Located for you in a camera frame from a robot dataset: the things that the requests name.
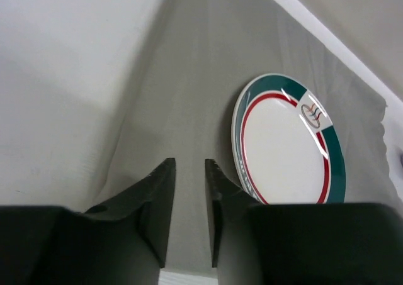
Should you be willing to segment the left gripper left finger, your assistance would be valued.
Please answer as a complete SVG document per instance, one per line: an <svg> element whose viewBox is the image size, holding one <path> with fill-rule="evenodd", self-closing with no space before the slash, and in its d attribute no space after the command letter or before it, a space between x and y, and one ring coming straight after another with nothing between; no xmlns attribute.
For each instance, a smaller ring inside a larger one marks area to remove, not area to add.
<svg viewBox="0 0 403 285"><path fill-rule="evenodd" d="M80 213L1 207L2 284L157 284L166 264L176 162Z"/></svg>

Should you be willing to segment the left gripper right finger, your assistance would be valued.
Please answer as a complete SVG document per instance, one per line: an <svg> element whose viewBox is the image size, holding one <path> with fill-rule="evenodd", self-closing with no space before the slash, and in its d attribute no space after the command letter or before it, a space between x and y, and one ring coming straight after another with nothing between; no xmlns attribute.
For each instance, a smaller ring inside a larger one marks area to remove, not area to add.
<svg viewBox="0 0 403 285"><path fill-rule="evenodd" d="M221 284L401 284L402 217L378 203L264 205L205 161Z"/></svg>

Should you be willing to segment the white plate green rim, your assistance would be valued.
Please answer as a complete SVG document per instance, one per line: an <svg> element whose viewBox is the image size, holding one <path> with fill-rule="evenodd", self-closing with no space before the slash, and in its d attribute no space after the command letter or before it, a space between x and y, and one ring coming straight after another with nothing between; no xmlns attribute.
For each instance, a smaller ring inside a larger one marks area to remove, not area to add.
<svg viewBox="0 0 403 285"><path fill-rule="evenodd" d="M231 144L241 186L260 203L344 202L346 168L332 120L295 79L263 74L246 84Z"/></svg>

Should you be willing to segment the grey cloth placemat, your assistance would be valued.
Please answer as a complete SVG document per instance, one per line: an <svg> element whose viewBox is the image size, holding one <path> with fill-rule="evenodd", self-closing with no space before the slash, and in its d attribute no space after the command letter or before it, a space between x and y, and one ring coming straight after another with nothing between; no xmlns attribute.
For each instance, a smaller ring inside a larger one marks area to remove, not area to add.
<svg viewBox="0 0 403 285"><path fill-rule="evenodd" d="M346 199L394 202L383 142L384 98L274 0L174 0L130 102L102 191L116 194L163 159L176 159L168 269L214 275L204 161L217 160L236 179L232 110L244 85L267 73L305 84L324 105L346 159Z"/></svg>

